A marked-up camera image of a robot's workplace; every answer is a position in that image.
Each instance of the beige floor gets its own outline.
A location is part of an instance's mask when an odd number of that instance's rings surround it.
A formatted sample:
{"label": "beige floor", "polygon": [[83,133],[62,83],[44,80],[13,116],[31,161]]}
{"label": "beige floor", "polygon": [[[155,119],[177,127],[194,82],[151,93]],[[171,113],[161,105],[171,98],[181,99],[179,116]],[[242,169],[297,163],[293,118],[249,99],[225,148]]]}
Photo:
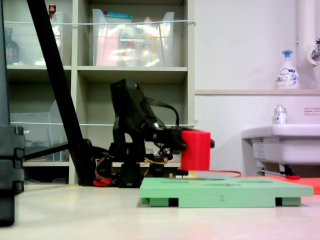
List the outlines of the beige floor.
{"label": "beige floor", "polygon": [[139,189],[27,185],[0,240],[320,240],[320,195],[302,207],[150,208]]}

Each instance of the small spray bottle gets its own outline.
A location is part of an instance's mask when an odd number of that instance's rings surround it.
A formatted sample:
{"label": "small spray bottle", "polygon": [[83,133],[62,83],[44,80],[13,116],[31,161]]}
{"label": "small spray bottle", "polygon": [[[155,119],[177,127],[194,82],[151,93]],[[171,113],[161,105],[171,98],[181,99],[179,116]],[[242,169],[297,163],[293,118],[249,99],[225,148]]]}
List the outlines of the small spray bottle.
{"label": "small spray bottle", "polygon": [[300,78],[297,69],[293,66],[290,55],[293,53],[291,50],[285,50],[282,54],[285,61],[280,68],[278,78],[275,82],[277,89],[299,89]]}
{"label": "small spray bottle", "polygon": [[277,105],[274,109],[274,123],[287,124],[287,109],[281,104]]}

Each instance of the green board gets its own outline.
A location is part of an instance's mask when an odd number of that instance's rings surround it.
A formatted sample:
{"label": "green board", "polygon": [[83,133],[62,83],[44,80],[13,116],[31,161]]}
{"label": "green board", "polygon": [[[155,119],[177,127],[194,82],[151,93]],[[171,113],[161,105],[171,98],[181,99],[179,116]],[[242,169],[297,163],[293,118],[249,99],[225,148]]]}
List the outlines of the green board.
{"label": "green board", "polygon": [[272,178],[144,178],[142,204],[151,207],[232,208],[300,206],[313,188]]}

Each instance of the white sink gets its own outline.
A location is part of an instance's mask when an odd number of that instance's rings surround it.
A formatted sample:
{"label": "white sink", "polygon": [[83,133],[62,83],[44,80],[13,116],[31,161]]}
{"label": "white sink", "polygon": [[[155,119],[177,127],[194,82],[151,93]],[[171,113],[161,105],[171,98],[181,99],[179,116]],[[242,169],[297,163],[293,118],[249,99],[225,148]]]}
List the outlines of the white sink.
{"label": "white sink", "polygon": [[320,124],[274,124],[244,130],[260,162],[320,165]]}

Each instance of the faucet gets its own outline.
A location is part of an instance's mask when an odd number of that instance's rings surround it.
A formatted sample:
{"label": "faucet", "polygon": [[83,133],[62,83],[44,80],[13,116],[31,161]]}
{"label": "faucet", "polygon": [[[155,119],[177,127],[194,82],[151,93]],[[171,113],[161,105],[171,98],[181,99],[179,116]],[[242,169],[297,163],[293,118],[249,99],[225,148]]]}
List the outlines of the faucet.
{"label": "faucet", "polygon": [[312,51],[311,58],[314,61],[319,61],[320,60],[320,38],[317,38],[315,40],[315,43],[316,43],[317,49]]}

